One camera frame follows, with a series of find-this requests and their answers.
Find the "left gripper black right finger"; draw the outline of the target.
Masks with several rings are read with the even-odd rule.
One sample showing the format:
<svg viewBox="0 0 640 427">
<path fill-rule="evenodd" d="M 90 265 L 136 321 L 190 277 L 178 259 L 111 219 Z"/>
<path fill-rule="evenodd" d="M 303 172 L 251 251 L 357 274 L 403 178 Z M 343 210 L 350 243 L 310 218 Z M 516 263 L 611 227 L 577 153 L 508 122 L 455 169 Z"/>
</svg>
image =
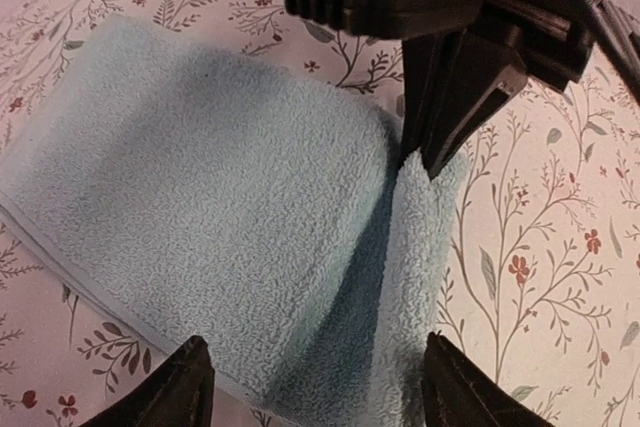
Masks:
<svg viewBox="0 0 640 427">
<path fill-rule="evenodd" d="M 428 427 L 549 427 L 495 384 L 445 336 L 431 332 L 422 395 Z"/>
</svg>

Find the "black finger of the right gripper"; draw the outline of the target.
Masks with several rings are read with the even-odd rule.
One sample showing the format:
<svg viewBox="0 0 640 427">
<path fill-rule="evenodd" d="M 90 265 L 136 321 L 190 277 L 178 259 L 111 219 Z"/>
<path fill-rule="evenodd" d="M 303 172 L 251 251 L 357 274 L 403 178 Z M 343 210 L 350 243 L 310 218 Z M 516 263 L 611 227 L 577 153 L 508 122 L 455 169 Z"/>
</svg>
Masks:
<svg viewBox="0 0 640 427">
<path fill-rule="evenodd" d="M 402 42 L 405 115 L 402 152 L 452 155 L 460 146 L 441 116 L 453 106 L 449 98 L 454 70 L 464 45 L 463 31 L 426 35 Z"/>
<path fill-rule="evenodd" d="M 435 113 L 422 143 L 422 162 L 430 179 L 440 174 L 471 134 L 525 87 L 522 44 L 520 29 L 494 31 L 487 37 L 472 32 L 462 36 L 436 91 Z"/>
</svg>

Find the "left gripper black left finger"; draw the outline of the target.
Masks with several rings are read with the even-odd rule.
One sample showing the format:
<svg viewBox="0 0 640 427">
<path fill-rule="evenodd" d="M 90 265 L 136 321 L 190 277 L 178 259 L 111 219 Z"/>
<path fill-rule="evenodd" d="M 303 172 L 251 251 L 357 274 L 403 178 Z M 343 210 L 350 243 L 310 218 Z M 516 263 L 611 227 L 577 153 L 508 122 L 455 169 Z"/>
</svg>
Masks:
<svg viewBox="0 0 640 427">
<path fill-rule="evenodd" d="M 192 336 L 138 387 L 82 427 L 209 427 L 214 385 L 207 343 Z"/>
</svg>

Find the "light blue towel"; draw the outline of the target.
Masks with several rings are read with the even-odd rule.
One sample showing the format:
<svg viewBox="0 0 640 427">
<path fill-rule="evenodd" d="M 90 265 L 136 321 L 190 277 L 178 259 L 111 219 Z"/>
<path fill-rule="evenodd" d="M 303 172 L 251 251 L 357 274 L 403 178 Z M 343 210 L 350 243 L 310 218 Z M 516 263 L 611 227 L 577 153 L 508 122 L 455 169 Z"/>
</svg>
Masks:
<svg viewBox="0 0 640 427">
<path fill-rule="evenodd" d="M 388 112 L 113 17 L 1 159 L 1 216 L 157 348 L 297 426 L 420 426 L 465 160 L 430 178 Z"/>
</svg>

